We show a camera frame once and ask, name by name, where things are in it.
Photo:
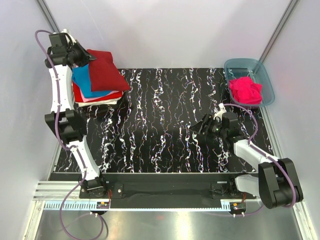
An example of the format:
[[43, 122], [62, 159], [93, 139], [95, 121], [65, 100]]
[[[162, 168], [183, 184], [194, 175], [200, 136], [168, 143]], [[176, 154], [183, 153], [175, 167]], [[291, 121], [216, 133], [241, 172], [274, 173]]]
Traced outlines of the dark red t shirt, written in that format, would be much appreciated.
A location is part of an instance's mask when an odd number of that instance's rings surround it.
[[93, 49], [87, 49], [87, 52], [96, 57], [88, 64], [92, 92], [125, 92], [131, 89], [115, 66], [111, 52]]

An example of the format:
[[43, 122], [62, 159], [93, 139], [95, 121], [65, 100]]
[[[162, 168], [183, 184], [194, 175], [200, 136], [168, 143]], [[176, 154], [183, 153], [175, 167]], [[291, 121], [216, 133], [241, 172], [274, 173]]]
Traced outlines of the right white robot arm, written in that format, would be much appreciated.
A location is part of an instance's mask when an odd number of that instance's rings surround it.
[[260, 198], [268, 209], [293, 207], [304, 199], [303, 190], [293, 161], [279, 158], [256, 146], [240, 129], [237, 114], [219, 104], [213, 115], [206, 114], [189, 129], [198, 135], [220, 138], [235, 156], [245, 160], [258, 176], [243, 174], [227, 185], [228, 195], [239, 198], [244, 193]]

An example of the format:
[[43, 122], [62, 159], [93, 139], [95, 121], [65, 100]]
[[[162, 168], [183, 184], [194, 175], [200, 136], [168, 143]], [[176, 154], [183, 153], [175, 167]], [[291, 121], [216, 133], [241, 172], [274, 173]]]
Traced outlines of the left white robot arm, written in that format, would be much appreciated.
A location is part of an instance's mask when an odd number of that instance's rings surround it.
[[50, 46], [44, 51], [44, 63], [51, 78], [52, 104], [44, 120], [61, 147], [70, 151], [76, 160], [81, 171], [82, 192], [92, 198], [103, 198], [108, 193], [107, 182], [88, 147], [87, 125], [74, 109], [72, 89], [73, 67], [83, 67], [95, 57], [66, 29], [48, 36]]

